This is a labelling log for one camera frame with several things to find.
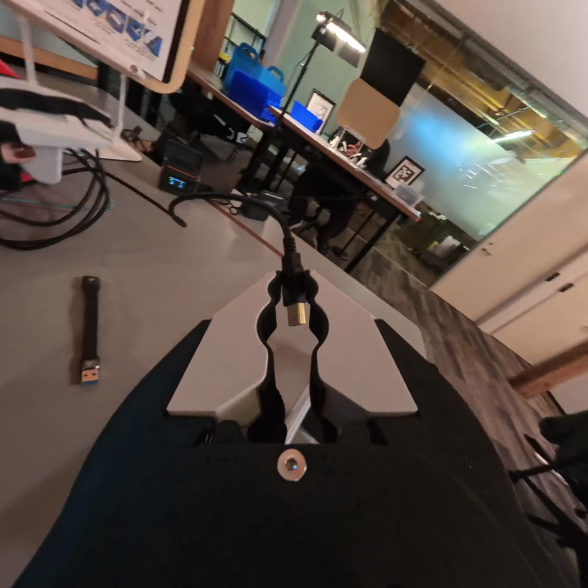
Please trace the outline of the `black office chair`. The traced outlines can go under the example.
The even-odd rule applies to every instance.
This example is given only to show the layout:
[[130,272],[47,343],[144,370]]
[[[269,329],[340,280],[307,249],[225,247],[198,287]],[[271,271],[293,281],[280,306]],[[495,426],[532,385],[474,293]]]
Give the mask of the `black office chair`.
[[555,457],[548,459],[539,443],[526,435],[527,443],[543,458],[544,463],[528,469],[511,470],[509,477],[513,484],[523,481],[547,508],[554,522],[527,514],[529,522],[552,533],[560,547],[575,552],[580,587],[587,587],[587,532],[532,481],[533,476],[542,473],[559,474],[583,506],[575,510],[576,518],[587,519],[587,411],[544,418],[539,423],[539,429],[542,437],[556,446]]

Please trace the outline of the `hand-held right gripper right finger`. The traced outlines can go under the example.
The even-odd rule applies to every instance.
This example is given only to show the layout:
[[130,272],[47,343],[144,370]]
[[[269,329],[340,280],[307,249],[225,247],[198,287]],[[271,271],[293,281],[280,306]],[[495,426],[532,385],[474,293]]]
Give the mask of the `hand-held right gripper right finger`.
[[335,428],[374,417],[411,416],[417,405],[374,316],[314,270],[305,273],[315,415]]

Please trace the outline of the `small blue bin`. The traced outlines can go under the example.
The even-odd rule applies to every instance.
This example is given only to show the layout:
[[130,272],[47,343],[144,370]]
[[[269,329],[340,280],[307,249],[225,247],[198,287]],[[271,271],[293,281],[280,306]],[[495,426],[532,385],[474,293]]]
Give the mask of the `small blue bin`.
[[320,130],[323,123],[322,119],[313,114],[297,100],[293,102],[290,117],[299,125],[314,134]]

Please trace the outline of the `blue storage tote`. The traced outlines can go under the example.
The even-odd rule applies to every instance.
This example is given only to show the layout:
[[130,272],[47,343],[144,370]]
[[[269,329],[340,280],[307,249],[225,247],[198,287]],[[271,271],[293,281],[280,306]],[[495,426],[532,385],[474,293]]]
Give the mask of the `blue storage tote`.
[[263,122],[274,124],[269,107],[280,108],[286,93],[283,73],[264,67],[254,47],[241,43],[234,48],[223,81],[229,99]]

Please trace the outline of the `white door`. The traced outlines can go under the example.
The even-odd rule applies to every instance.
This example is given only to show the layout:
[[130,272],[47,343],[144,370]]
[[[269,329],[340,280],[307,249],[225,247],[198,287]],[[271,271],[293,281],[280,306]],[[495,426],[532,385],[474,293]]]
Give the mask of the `white door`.
[[584,154],[430,290],[475,321],[586,246],[587,154]]
[[530,364],[587,340],[587,248],[489,311],[476,325]]

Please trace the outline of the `glass office partition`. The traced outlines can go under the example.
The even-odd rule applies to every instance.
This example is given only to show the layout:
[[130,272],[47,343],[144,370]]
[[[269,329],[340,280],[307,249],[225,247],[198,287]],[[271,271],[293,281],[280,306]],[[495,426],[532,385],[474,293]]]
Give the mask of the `glass office partition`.
[[587,151],[587,116],[438,1],[389,1],[380,28],[424,59],[389,138],[423,200],[377,248],[430,286]]

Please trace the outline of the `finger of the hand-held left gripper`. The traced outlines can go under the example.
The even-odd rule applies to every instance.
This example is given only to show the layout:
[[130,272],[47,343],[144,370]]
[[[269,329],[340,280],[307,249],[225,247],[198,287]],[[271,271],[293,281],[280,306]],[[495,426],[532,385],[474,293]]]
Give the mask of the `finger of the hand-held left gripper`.
[[14,125],[19,139],[36,153],[22,167],[40,183],[56,184],[61,181],[64,151],[73,149],[94,153],[113,143],[113,131],[99,121],[34,112],[17,112],[15,116]]
[[31,111],[64,115],[112,126],[110,117],[83,100],[18,77],[1,75],[1,107],[9,111]]

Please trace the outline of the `wooden post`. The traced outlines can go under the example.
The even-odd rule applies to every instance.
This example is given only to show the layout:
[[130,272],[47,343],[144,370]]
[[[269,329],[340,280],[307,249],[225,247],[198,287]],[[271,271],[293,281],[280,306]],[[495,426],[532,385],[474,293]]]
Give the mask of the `wooden post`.
[[550,392],[571,379],[587,373],[587,341],[531,366],[509,378],[511,388],[529,399]]

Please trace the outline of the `instruction board on white stand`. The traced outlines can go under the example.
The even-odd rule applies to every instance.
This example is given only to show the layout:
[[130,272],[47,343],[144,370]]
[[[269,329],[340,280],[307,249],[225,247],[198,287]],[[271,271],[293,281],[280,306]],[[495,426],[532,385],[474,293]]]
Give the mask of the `instruction board on white stand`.
[[[108,128],[113,131],[113,143],[90,153],[102,159],[141,161],[140,154],[121,138],[128,82],[160,94],[180,88],[187,75],[203,1],[1,1],[1,5],[13,12],[19,23],[26,63],[24,80],[39,84],[32,26],[46,29],[119,72],[116,121],[102,111],[111,119]],[[31,111],[1,108],[1,143],[22,143],[14,125],[17,112]]]

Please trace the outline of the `white framed picture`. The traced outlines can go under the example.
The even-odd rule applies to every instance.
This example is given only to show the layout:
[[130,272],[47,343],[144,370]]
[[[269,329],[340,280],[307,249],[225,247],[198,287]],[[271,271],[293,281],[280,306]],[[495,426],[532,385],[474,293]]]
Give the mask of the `white framed picture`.
[[335,107],[336,103],[324,93],[317,89],[312,90],[306,104],[306,109],[320,120],[320,127],[315,132],[316,134],[322,133]]

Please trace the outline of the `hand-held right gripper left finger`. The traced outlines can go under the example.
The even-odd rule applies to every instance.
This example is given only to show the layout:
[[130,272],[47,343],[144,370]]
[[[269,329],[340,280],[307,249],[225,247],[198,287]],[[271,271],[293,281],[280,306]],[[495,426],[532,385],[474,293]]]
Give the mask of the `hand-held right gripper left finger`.
[[276,330],[281,273],[270,272],[209,321],[166,411],[283,428],[269,338]]

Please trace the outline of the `wooden desk with black legs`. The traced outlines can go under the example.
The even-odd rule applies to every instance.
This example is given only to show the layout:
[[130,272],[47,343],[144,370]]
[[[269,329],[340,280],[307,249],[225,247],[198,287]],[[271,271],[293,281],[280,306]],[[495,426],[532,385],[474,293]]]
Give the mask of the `wooden desk with black legs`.
[[263,163],[265,154],[275,137],[276,125],[255,117],[238,103],[231,100],[223,92],[220,78],[195,61],[195,59],[192,59],[188,66],[187,78],[198,84],[202,89],[202,93],[211,93],[214,98],[219,100],[234,114],[238,115],[243,121],[262,132],[262,136],[249,159],[249,163],[241,173],[240,180],[235,186],[235,189],[240,192],[245,191],[247,188],[251,187],[251,183],[254,181],[254,178]]
[[392,188],[372,174],[355,166],[341,152],[332,149],[322,136],[306,129],[298,121],[295,121],[290,114],[284,114],[279,130],[275,131],[275,138],[270,140],[270,144],[274,142],[277,143],[279,149],[263,179],[263,190],[271,188],[283,159],[289,151],[293,151],[294,154],[300,155],[310,164],[316,165],[329,178],[337,181],[342,187],[349,190],[356,199],[367,203],[374,213],[385,219],[385,223],[379,227],[361,250],[351,258],[344,269],[346,273],[351,273],[357,267],[385,232],[393,224],[396,224],[401,216],[408,217],[415,222],[420,221],[419,211],[398,198]]

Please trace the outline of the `studio light on stand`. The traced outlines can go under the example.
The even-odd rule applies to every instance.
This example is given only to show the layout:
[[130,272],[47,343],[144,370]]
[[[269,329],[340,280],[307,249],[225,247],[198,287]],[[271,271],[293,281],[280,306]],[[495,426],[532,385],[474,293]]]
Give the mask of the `studio light on stand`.
[[366,51],[366,46],[352,32],[350,26],[344,22],[342,18],[343,12],[343,10],[339,13],[321,11],[316,14],[316,26],[311,36],[311,49],[302,58],[300,65],[295,67],[293,79],[286,90],[286,96],[280,102],[280,114],[276,116],[273,129],[262,135],[254,151],[256,163],[254,164],[251,160],[251,165],[256,166],[256,172],[260,170],[261,165],[264,163],[271,144],[279,138],[285,114],[288,113],[290,104],[293,102],[298,87],[318,48],[323,47],[327,49],[331,54],[336,55],[352,67],[357,68],[360,57]]

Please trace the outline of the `framed tag sign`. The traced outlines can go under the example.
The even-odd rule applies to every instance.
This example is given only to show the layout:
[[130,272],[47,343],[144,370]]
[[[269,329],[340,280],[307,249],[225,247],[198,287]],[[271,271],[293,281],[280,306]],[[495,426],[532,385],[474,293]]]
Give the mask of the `framed tag sign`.
[[395,189],[400,184],[410,185],[425,171],[425,168],[419,165],[410,157],[404,157],[390,173],[386,176],[384,182],[387,186]]

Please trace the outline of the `wooden board on white arm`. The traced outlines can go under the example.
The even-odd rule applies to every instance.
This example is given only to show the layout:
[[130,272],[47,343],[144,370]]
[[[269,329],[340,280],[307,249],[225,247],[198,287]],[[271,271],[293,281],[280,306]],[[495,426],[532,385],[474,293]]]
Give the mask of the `wooden board on white arm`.
[[349,86],[336,114],[329,146],[366,172],[378,175],[390,154],[389,136],[401,114],[390,99],[362,79]]

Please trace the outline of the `person's left hand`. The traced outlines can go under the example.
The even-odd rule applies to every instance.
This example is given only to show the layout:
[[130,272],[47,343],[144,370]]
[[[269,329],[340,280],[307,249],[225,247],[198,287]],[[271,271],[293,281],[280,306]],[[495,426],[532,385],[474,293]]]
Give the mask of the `person's left hand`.
[[1,143],[1,159],[4,164],[23,166],[36,158],[36,151],[33,147],[21,143]]

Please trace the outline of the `black device with display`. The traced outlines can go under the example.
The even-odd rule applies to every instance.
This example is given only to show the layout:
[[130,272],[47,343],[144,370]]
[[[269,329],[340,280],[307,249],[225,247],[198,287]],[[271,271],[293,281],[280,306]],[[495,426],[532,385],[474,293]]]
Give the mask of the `black device with display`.
[[159,190],[177,196],[193,195],[201,179],[203,155],[184,143],[168,140],[160,167]]

